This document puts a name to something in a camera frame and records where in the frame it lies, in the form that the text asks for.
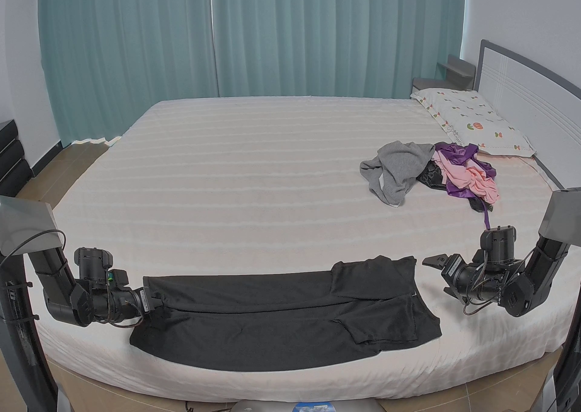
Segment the pillow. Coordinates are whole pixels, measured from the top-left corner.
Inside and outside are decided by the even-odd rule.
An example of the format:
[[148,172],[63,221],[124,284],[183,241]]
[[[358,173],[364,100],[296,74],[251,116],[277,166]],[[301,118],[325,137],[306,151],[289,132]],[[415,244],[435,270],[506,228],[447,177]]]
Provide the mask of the pillow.
[[535,152],[526,136],[498,116],[476,91],[430,88],[410,97],[421,103],[458,144],[476,144],[491,155],[531,157]]

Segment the floor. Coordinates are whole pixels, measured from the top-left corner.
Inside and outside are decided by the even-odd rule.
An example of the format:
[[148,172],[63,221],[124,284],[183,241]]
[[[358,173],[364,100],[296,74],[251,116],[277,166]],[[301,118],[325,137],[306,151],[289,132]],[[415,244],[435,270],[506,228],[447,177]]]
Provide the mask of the floor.
[[[67,190],[105,151],[105,144],[75,144],[58,154],[30,180],[18,197],[57,205]],[[424,396],[381,400],[387,412],[525,412],[530,408],[559,351],[519,367]],[[75,412],[185,411],[183,401],[146,396],[85,378],[50,361],[53,375],[71,401]],[[190,403],[193,412],[210,412],[229,403]],[[0,354],[0,410],[25,412],[25,404]]]

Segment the white bed sheet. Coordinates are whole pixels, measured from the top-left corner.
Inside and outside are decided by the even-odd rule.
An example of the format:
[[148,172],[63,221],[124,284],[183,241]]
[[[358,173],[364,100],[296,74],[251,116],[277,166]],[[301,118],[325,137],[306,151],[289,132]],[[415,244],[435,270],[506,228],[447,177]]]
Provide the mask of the white bed sheet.
[[[161,102],[83,174],[54,215],[67,234],[70,262],[78,247],[108,249],[133,287],[143,275],[315,271],[339,260],[414,255],[419,291],[441,320],[439,339],[309,370],[204,370],[132,347],[130,330],[54,321],[27,263],[47,355],[91,378],[155,396],[309,401],[425,394],[555,350],[565,339],[579,288],[579,249],[571,249],[547,302],[524,317],[496,306],[464,316],[461,304],[442,292],[439,272],[420,263],[453,252],[470,260],[483,216],[468,201],[420,183],[399,208],[374,197],[359,162],[393,140],[447,138],[410,100]],[[522,159],[486,160],[498,171],[501,195],[491,224],[517,227],[515,253],[525,256],[536,242],[550,188]]]

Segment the pink garment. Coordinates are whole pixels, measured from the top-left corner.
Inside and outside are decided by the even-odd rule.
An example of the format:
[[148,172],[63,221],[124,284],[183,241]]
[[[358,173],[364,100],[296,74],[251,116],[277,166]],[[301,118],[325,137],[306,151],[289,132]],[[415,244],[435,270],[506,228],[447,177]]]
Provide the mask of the pink garment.
[[450,180],[454,186],[468,188],[488,204],[494,204],[500,198],[494,180],[487,178],[484,169],[472,159],[466,162],[466,166],[454,165],[437,150],[432,160],[440,167],[443,184]]

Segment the curtain fold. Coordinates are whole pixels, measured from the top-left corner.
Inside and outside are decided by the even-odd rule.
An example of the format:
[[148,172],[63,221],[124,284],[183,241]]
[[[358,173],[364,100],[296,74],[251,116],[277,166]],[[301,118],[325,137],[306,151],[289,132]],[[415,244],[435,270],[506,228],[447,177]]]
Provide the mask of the curtain fold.
[[458,55],[464,0],[212,0],[221,96],[409,97]]
[[410,95],[458,55],[464,0],[38,0],[63,144],[151,105],[215,96]]
[[123,134],[156,102],[218,95],[210,0],[38,0],[63,145]]

